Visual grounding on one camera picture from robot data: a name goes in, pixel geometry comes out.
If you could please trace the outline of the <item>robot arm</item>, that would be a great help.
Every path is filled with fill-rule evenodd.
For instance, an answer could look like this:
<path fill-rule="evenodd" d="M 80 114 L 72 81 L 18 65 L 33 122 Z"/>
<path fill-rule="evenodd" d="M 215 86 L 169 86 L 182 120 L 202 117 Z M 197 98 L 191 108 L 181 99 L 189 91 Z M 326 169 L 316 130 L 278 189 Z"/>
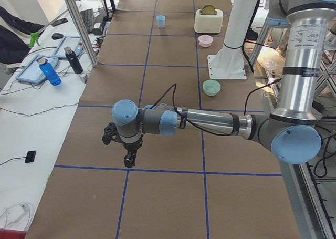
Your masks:
<path fill-rule="evenodd" d="M 327 24 L 335 18 L 335 0 L 270 0 L 269 14 L 284 18 L 290 29 L 278 103 L 268 116 L 207 113 L 160 101 L 139 108 L 131 100 L 120 100 L 112 107 L 113 121 L 104 129 L 103 142 L 123 145 L 127 168 L 135 165 L 144 134 L 173 136 L 186 127 L 215 136 L 241 136 L 289 164 L 314 158 L 322 141 L 311 108 Z"/>

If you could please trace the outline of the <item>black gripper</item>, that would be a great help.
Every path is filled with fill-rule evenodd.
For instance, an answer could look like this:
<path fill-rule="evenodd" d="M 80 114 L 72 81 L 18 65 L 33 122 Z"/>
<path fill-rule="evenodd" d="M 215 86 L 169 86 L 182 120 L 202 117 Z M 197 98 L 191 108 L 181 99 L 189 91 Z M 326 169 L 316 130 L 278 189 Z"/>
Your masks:
<path fill-rule="evenodd" d="M 142 139 L 139 139 L 133 143 L 123 142 L 123 147 L 127 150 L 127 155 L 123 159 L 125 167 L 132 168 L 135 166 L 136 153 L 137 150 L 141 148 L 142 143 Z"/>

